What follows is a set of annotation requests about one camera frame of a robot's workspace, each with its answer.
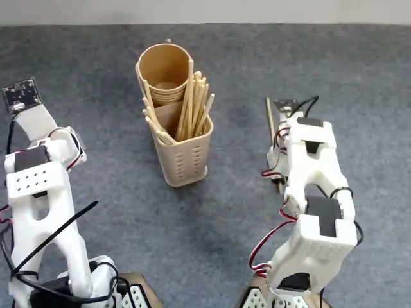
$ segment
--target wooden base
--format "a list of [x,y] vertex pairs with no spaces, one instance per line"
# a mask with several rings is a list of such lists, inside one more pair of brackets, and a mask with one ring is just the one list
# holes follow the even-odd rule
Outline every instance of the wooden base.
[[119,275],[120,277],[127,279],[131,284],[141,284],[152,308],[163,308],[160,298],[155,294],[154,290],[147,284],[146,279],[142,274],[127,273]]

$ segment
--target mounting plate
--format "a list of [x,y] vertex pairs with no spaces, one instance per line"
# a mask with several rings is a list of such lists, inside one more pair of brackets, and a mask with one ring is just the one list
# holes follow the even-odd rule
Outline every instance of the mounting plate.
[[[147,297],[139,284],[132,284],[130,288],[134,304],[137,308],[151,308],[151,305],[148,303]],[[132,308],[130,301],[130,295],[127,293],[123,297],[123,308]]]

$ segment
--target perforated plate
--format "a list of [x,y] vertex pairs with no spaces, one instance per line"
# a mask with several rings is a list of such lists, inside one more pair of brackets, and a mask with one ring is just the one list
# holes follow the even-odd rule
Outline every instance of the perforated plate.
[[[146,302],[146,298],[143,295],[143,291],[141,290],[141,286],[132,285],[131,294],[133,296],[134,304],[136,308],[150,308],[150,304]],[[132,308],[132,304],[130,301],[130,296],[128,293],[123,298],[123,308]]]
[[250,290],[248,297],[245,299],[241,308],[271,308],[267,305],[263,294],[258,288]]
[[309,308],[301,296],[281,294],[281,298],[275,301],[273,308]]

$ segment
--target wooden chopstick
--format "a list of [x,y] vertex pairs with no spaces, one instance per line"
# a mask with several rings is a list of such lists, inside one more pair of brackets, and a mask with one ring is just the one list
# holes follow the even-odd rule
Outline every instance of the wooden chopstick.
[[197,127],[197,120],[198,120],[198,115],[200,113],[200,109],[202,107],[202,100],[203,100],[203,93],[204,90],[206,89],[206,81],[207,78],[203,77],[201,81],[198,81],[197,83],[200,85],[200,90],[197,91],[197,94],[195,96],[195,104],[194,104],[194,113],[193,113],[193,130]]
[[153,98],[152,98],[152,94],[150,92],[150,87],[148,86],[147,79],[143,80],[143,84],[144,84],[144,90],[146,91],[147,100],[148,100],[149,104],[151,105],[151,107],[154,109]]
[[197,129],[198,124],[199,124],[199,122],[200,122],[200,120],[203,116],[203,113],[204,113],[204,108],[205,108],[205,103],[206,103],[209,88],[210,88],[210,86],[207,83],[204,87],[204,92],[203,92],[203,97],[202,97],[201,102],[200,102],[200,107],[198,108],[198,117],[197,117],[196,129]]
[[198,123],[198,126],[197,126],[196,130],[195,130],[194,137],[198,137],[200,135],[200,132],[201,132],[201,129],[203,128],[204,122],[206,121],[208,113],[210,112],[211,106],[213,105],[213,101],[214,101],[215,96],[216,95],[214,93],[212,93],[210,95],[210,97],[208,99],[208,102],[207,102],[207,105],[205,106],[206,108],[204,109],[204,113],[201,117],[200,122]]
[[191,81],[190,91],[188,92],[188,104],[186,112],[186,139],[190,139],[193,136],[193,91],[195,86],[195,80]]
[[271,100],[270,100],[270,98],[265,98],[265,106],[266,106],[266,109],[267,109],[268,126],[270,128],[270,135],[271,135],[270,143],[272,144],[274,142],[275,130],[274,130],[274,121],[272,119]]
[[175,138],[177,141],[182,140],[182,132],[184,128],[184,120],[186,118],[186,109],[187,109],[187,104],[188,104],[188,99],[189,99],[189,88],[191,87],[191,81],[193,80],[193,75],[194,75],[194,61],[193,59],[188,60],[188,82],[186,86],[186,92],[184,93],[184,100],[182,103],[182,109],[181,109],[181,116],[179,120],[179,125],[177,127],[177,132],[175,134]]
[[151,107],[150,103],[148,102],[148,99],[146,97],[143,98],[143,103],[146,107],[146,110],[148,112],[148,115],[150,116],[150,118],[156,122],[158,125],[160,125],[160,122],[157,118],[157,116],[155,115],[155,111],[154,109]]
[[165,144],[176,144],[177,142],[171,137],[163,128],[156,124],[150,117],[146,116],[146,122],[151,126],[152,130],[159,137],[159,139]]

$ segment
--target circuit board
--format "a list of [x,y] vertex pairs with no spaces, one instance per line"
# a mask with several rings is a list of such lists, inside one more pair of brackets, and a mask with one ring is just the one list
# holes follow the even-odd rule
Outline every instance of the circuit board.
[[17,82],[1,90],[6,100],[7,109],[12,116],[41,104],[34,78]]

